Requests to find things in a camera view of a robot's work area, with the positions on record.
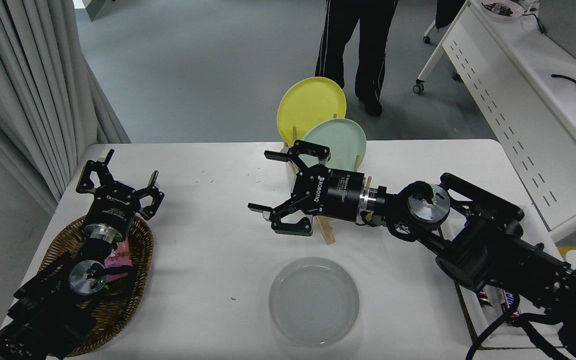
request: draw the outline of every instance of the plate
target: plate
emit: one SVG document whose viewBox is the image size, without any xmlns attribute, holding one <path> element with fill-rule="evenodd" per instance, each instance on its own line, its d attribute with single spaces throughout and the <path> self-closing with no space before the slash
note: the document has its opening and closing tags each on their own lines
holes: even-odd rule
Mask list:
<svg viewBox="0 0 576 360">
<path fill-rule="evenodd" d="M 483 7 L 484 5 L 489 5 L 489 4 L 494 4 L 494 3 L 501 3 L 501 4 L 505 5 L 506 7 L 509 7 L 510 10 L 512 11 L 512 14 L 510 16 L 503 16 L 501 14 L 494 13 L 494 12 L 490 11 L 489 9 L 486 9 L 486 7 L 484 7 L 484 14 L 490 16 L 491 18 L 506 20 L 506 21 L 513 21 L 513 20 L 517 20 L 517 19 L 521 18 L 521 16 L 524 14 L 524 12 L 526 12 L 526 9 L 524 9 L 521 5 L 517 4 L 514 1 L 510 1 L 510 0 L 483 0 L 481 2 L 481 4 L 482 4 L 481 6 Z"/>
<path fill-rule="evenodd" d="M 326 166 L 331 169 L 354 171 L 357 155 L 359 164 L 366 155 L 366 133 L 358 123 L 347 118 L 324 121 L 307 132 L 303 139 L 330 148 L 330 160 Z M 309 167 L 318 163 L 309 155 L 303 155 L 301 159 Z"/>
<path fill-rule="evenodd" d="M 292 146 L 293 126 L 297 127 L 297 139 L 303 139 L 318 123 L 345 116 L 346 96 L 339 85 L 326 77 L 309 77 L 293 85 L 281 99 L 277 130 Z"/>
<path fill-rule="evenodd" d="M 272 282 L 270 316 L 297 346 L 320 347 L 341 340 L 355 325 L 359 292 L 341 266 L 322 257 L 291 262 Z"/>
</svg>

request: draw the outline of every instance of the black shoe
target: black shoe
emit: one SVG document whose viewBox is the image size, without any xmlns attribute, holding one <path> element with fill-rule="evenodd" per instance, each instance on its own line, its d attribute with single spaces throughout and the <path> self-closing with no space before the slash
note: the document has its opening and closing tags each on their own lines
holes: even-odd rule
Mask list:
<svg viewBox="0 0 576 360">
<path fill-rule="evenodd" d="M 382 112 L 384 112 L 382 103 L 375 99 L 374 96 L 357 95 L 357 98 L 359 98 L 359 101 L 365 105 L 366 114 L 370 115 L 371 117 L 379 117 L 381 116 Z"/>
</svg>

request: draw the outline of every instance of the wicker basket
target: wicker basket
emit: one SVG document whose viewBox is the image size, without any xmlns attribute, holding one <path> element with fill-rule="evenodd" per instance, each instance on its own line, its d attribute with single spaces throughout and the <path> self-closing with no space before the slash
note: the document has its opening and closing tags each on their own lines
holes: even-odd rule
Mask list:
<svg viewBox="0 0 576 360">
<path fill-rule="evenodd" d="M 79 229 L 84 216 L 76 219 L 62 230 L 43 256 L 39 271 L 53 262 L 63 253 L 70 252 L 73 256 L 82 246 Z M 130 233 L 130 260 L 137 271 L 134 289 L 130 297 L 114 302 L 102 302 L 92 313 L 96 326 L 84 341 L 68 356 L 78 356 L 89 353 L 114 338 L 132 319 L 144 295 L 148 271 L 153 259 L 153 233 L 150 227 L 139 216 L 135 216 Z M 108 284 L 110 294 L 118 294 L 126 289 L 126 278 L 122 277 Z"/>
</svg>

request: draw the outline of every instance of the white desk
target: white desk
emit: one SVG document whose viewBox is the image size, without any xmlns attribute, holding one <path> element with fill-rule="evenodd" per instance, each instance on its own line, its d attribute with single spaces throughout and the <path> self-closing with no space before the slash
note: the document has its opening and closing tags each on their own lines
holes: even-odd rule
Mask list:
<svg viewBox="0 0 576 360">
<path fill-rule="evenodd" d="M 555 240 L 576 230 L 576 60 L 533 16 L 509 22 L 467 1 L 426 64 L 445 51 Z"/>
<path fill-rule="evenodd" d="M 133 187 L 154 169 L 166 197 L 149 221 L 155 239 L 148 284 L 128 326 L 82 360 L 178 359 L 462 359 L 471 344 L 455 288 L 421 244 L 385 228 L 334 221 L 336 243 L 322 235 L 278 235 L 247 203 L 278 205 L 292 181 L 286 164 L 264 150 L 281 143 L 93 145 L 80 159 L 116 152 L 109 168 Z M 458 175 L 522 207 L 524 239 L 559 257 L 530 198 L 496 141 L 369 141 L 361 170 L 374 186 L 398 192 L 416 180 Z M 41 240 L 28 280 L 48 245 L 86 214 L 89 194 L 70 183 Z M 359 317 L 341 341 L 320 349 L 286 344 L 274 328 L 268 294 L 274 277 L 297 258 L 341 265 L 359 290 Z M 479 359 L 546 359 L 538 350 L 480 351 Z"/>
</svg>

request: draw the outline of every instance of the black pants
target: black pants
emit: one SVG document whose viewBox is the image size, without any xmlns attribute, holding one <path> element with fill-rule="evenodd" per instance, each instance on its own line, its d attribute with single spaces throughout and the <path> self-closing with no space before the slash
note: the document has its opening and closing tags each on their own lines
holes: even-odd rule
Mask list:
<svg viewBox="0 0 576 360">
<path fill-rule="evenodd" d="M 359 22 L 359 68 L 354 92 L 360 98 L 382 93 L 386 41 L 399 0 L 326 0 L 326 23 L 315 76 L 344 87 L 344 49 Z"/>
</svg>

